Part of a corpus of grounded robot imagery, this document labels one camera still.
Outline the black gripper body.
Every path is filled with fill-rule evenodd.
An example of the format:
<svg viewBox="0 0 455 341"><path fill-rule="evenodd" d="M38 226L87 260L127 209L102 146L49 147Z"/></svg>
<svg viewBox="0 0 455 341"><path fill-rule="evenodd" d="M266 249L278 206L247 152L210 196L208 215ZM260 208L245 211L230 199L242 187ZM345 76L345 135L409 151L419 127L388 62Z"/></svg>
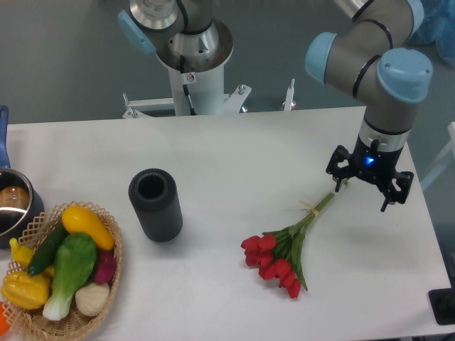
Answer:
<svg viewBox="0 0 455 341"><path fill-rule="evenodd" d="M378 139L364 142L357 138L353 153L348 158L345 176L359 178L375 185L387 185L393 180L402 182L405 172L396 170L404 146L394 151L383 151Z"/></svg>

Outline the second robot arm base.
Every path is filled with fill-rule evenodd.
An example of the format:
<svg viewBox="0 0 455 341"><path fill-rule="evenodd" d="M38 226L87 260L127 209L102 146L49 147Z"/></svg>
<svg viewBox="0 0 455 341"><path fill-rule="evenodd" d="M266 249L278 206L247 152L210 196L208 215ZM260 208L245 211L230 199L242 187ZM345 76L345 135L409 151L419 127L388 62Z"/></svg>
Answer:
<svg viewBox="0 0 455 341"><path fill-rule="evenodd" d="M117 21L143 54L167 47L176 55L210 55L220 45L212 1L130 1Z"/></svg>

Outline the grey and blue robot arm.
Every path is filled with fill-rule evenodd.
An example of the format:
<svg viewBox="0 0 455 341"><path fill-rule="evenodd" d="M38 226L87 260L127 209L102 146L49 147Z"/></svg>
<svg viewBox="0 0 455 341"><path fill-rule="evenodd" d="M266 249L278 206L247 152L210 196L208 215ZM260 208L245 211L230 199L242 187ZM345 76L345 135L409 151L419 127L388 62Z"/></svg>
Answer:
<svg viewBox="0 0 455 341"><path fill-rule="evenodd" d="M421 1L337 1L353 22L345 35L325 32L311 42L306 72L365 105L352 152L337 146L326 172L338 187L358 178L383 194L382 209L405 203L411 171L396 165L427 96L433 67L403 43L421 26Z"/></svg>

